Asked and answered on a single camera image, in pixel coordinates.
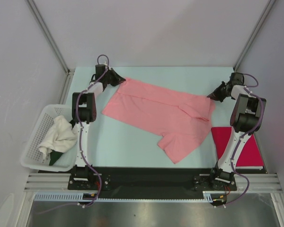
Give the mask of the pink t shirt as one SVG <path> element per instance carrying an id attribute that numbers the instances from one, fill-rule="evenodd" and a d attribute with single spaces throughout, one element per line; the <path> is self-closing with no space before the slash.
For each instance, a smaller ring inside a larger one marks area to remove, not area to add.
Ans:
<path id="1" fill-rule="evenodd" d="M 178 163 L 197 149 L 212 128 L 213 100 L 127 78 L 103 115 L 161 136 L 158 146 Z"/>

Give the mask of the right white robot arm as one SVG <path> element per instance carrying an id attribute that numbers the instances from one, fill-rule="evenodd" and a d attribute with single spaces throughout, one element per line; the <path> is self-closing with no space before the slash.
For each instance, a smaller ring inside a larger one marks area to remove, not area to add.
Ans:
<path id="1" fill-rule="evenodd" d="M 211 129 L 216 151 L 221 151 L 221 145 L 226 146 L 214 167 L 216 174 L 209 177 L 209 185 L 219 190 L 226 184 L 222 174 L 235 173 L 236 164 L 247 141 L 261 127 L 267 100 L 254 94 L 245 85 L 230 82 L 222 82 L 208 97 L 220 102 L 227 97 L 236 101 L 230 126 Z"/>

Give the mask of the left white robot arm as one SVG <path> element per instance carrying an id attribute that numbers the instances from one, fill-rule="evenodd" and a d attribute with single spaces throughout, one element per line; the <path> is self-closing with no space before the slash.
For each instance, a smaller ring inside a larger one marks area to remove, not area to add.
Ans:
<path id="1" fill-rule="evenodd" d="M 72 94 L 72 118 L 74 128 L 78 132 L 76 167 L 90 165 L 88 158 L 88 139 L 91 124 L 97 118 L 96 98 L 103 93 L 108 85 L 119 86 L 126 81 L 113 68 L 104 64 L 95 66 L 95 74 L 92 76 L 88 87 Z"/>

